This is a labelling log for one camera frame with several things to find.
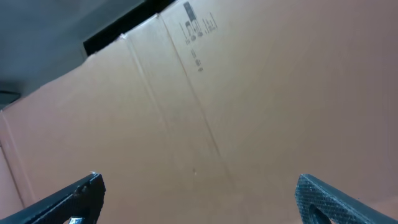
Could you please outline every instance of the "black ink marking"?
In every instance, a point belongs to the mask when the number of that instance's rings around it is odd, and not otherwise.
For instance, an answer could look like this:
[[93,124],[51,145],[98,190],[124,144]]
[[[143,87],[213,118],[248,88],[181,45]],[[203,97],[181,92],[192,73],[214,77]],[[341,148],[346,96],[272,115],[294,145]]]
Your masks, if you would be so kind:
[[192,54],[192,57],[193,57],[193,58],[196,58],[196,57],[197,57],[197,55],[196,55],[196,53],[195,53],[195,51],[194,51],[193,49],[191,50],[191,54]]
[[185,8],[185,11],[187,12],[188,17],[191,20],[191,22],[194,21],[195,19],[197,19],[196,15],[191,7],[191,4],[189,4],[189,2],[184,3],[184,8]]
[[195,24],[198,26],[198,31],[201,31],[201,27],[200,27],[199,22],[197,20],[195,20]]
[[191,30],[189,29],[189,27],[191,27],[191,23],[189,21],[185,22],[185,27],[188,30],[188,35],[191,36]]
[[207,33],[209,33],[209,29],[207,29],[205,19],[202,19],[202,20],[203,20],[203,23],[204,23],[204,25],[205,25],[205,27],[206,27]]
[[211,13],[210,13],[210,16],[211,16],[211,18],[213,19],[214,25],[216,25],[216,28],[218,28],[218,27],[217,27],[217,23],[216,23],[216,21],[214,20],[213,15],[212,15]]
[[185,31],[184,31],[184,29],[182,28],[182,25],[181,25],[181,23],[180,23],[180,27],[181,27],[182,33],[183,33],[183,34],[184,34],[184,36],[185,36],[185,43],[186,43],[186,44],[189,44],[189,43],[190,43],[190,41],[188,40],[188,37],[187,37],[187,35],[185,34]]

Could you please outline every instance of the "cardboard box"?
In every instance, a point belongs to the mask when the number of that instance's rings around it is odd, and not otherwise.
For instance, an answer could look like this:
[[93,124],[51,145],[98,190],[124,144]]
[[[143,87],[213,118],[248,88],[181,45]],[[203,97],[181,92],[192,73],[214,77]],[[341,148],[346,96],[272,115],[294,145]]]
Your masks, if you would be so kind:
[[23,209],[17,188],[0,146],[0,219]]
[[310,173],[397,218],[397,4],[176,2],[1,112],[24,205],[94,170],[101,223],[292,223]]

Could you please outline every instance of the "brown cardboard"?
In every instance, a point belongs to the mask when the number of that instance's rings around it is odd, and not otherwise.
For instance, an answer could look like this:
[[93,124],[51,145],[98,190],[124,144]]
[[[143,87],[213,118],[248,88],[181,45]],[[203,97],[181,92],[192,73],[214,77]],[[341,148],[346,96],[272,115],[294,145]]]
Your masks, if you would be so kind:
[[368,204],[398,194],[397,2],[194,0],[217,27],[189,44],[183,4],[162,16],[249,221],[297,217],[301,173]]
[[93,170],[101,223],[296,223],[311,173],[397,218],[397,3],[184,3],[1,113],[24,204]]
[[1,146],[0,180],[0,219],[2,219],[18,212],[23,207]]

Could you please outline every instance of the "cardboard surface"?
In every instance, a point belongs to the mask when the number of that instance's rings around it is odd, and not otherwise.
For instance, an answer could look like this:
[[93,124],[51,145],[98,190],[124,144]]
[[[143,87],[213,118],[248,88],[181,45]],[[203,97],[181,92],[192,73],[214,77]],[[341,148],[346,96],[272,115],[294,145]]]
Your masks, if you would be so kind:
[[398,218],[397,6],[171,5],[1,113],[24,203],[94,170],[101,223],[292,223],[310,173]]
[[22,209],[14,180],[0,146],[0,219]]

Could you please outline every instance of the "crease line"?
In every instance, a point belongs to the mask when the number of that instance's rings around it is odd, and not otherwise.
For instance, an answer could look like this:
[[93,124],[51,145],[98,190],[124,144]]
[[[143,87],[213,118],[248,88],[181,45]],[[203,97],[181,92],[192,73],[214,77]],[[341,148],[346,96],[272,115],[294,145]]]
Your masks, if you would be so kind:
[[[153,90],[152,86],[150,85],[149,80],[145,76],[144,69],[143,69],[143,67],[141,65],[141,62],[140,62],[139,57],[137,55],[137,52],[136,52],[136,50],[134,48],[134,44],[132,43],[132,40],[129,38],[129,36],[127,36],[125,38],[125,41],[126,41],[126,45],[127,45],[128,49],[129,49],[129,53],[130,53],[131,57],[133,58],[134,63],[137,65],[139,76],[140,76],[141,80],[144,82],[145,91],[149,95],[150,100],[155,104],[155,109],[156,109],[157,113],[160,114],[160,117],[162,118],[162,124],[163,124],[164,129],[166,130],[167,142],[171,145],[172,149],[175,149],[177,147],[176,147],[176,143],[173,140],[173,137],[171,135],[170,126],[169,126],[169,124],[168,124],[168,122],[166,120],[164,112],[162,111],[162,109],[159,106],[159,103],[158,103],[158,100],[157,100],[157,98],[155,96],[154,90]],[[175,164],[176,161],[177,161],[176,158],[175,158],[175,150],[172,150],[172,151],[174,152],[174,153],[172,153],[172,160],[173,160],[173,162]]]
[[184,67],[184,65],[183,65],[183,63],[182,63],[181,56],[180,56],[180,55],[178,54],[178,52],[177,52],[177,48],[175,47],[175,44],[174,44],[174,41],[173,41],[173,39],[172,39],[172,37],[171,37],[171,35],[170,35],[169,29],[167,28],[166,23],[164,22],[162,15],[159,15],[159,18],[162,20],[162,23],[163,23],[163,25],[164,25],[164,27],[165,27],[165,29],[166,29],[166,31],[167,31],[167,37],[169,38],[169,40],[170,40],[171,43],[172,43],[174,52],[175,52],[175,54],[177,55],[177,58],[178,58],[178,60],[179,60],[179,62],[180,62],[180,64],[181,64],[181,67],[182,67],[182,69],[183,69],[183,71],[184,71],[184,74],[185,74],[185,76],[186,76],[186,78],[187,78],[187,83],[188,83],[188,85],[189,85],[189,88],[191,89],[191,92],[192,92],[193,97],[194,97],[194,99],[195,99],[195,101],[196,101],[196,104],[199,106],[201,116],[202,116],[202,118],[203,118],[203,120],[204,120],[206,129],[207,129],[208,132],[209,132],[211,141],[212,141],[212,143],[213,143],[213,145],[214,145],[214,147],[215,147],[215,151],[216,151],[216,153],[217,153],[218,159],[220,160],[220,162],[221,162],[221,164],[222,164],[222,166],[223,166],[223,169],[224,169],[224,171],[225,171],[225,173],[226,173],[227,179],[232,183],[232,186],[236,189],[236,184],[235,184],[235,181],[234,181],[233,178],[232,178],[231,171],[228,169],[228,166],[226,165],[226,163],[225,163],[224,160],[223,160],[223,157],[222,157],[222,155],[221,155],[220,149],[219,149],[219,147],[218,147],[218,145],[217,145],[217,142],[216,142],[216,139],[215,139],[215,137],[214,137],[213,131],[211,130],[210,125],[209,125],[209,122],[208,122],[208,119],[207,119],[207,117],[206,117],[205,110],[203,109],[203,106],[202,106],[202,104],[200,103],[199,97],[198,97],[198,95],[197,95],[195,89],[193,88],[193,85],[192,85],[192,83],[191,83],[191,79],[189,79],[189,77],[188,77],[187,70],[185,69],[185,67]]
[[[18,149],[17,149],[17,145],[16,145],[16,142],[15,142],[15,140],[14,140],[14,136],[12,135],[12,131],[11,131],[10,125],[9,125],[8,120],[7,120],[6,116],[4,115],[4,112],[3,112],[3,111],[1,111],[1,117],[2,117],[2,119],[3,119],[3,121],[4,121],[4,123],[6,124],[6,129],[7,129],[7,132],[9,133],[9,137],[10,137],[11,144],[12,144],[12,149],[14,150],[15,156],[16,156],[16,159],[17,159],[17,162],[19,163],[19,164],[17,164],[17,166],[20,166],[20,168],[21,168],[21,170],[22,170],[22,175],[24,176],[24,179],[25,179],[25,181],[27,182],[26,184],[27,184],[27,188],[29,189],[29,192],[30,192],[30,196],[31,196],[31,200],[32,200],[31,202],[32,202],[32,203],[35,203],[35,202],[36,202],[36,196],[35,196],[35,194],[34,194],[34,192],[33,192],[32,185],[30,184],[30,180],[29,180],[29,178],[28,178],[28,176],[27,176],[27,174],[26,174],[25,167],[24,167],[24,165],[22,164],[21,157],[20,157],[20,155],[19,155],[19,152],[18,152]],[[3,151],[3,153],[4,153],[4,157],[5,157],[6,160],[7,160],[7,164],[8,164],[8,166],[9,166],[9,169],[10,169],[10,172],[11,172],[11,175],[12,175],[12,179],[13,179],[15,185],[16,185],[16,189],[17,189],[18,195],[19,195],[20,200],[21,200],[21,202],[22,202],[22,206],[23,206],[24,208],[26,208],[26,206],[27,206],[27,205],[26,205],[26,202],[25,202],[25,201],[23,200],[23,198],[22,198],[21,191],[20,191],[19,186],[18,186],[18,184],[17,184],[17,182],[16,182],[14,172],[13,172],[12,169],[11,169],[11,166],[10,166],[10,164],[9,164],[9,160],[8,160],[8,158],[7,158],[7,156],[6,156],[6,153],[5,153],[5,151],[4,151],[4,148],[2,148],[2,151]]]

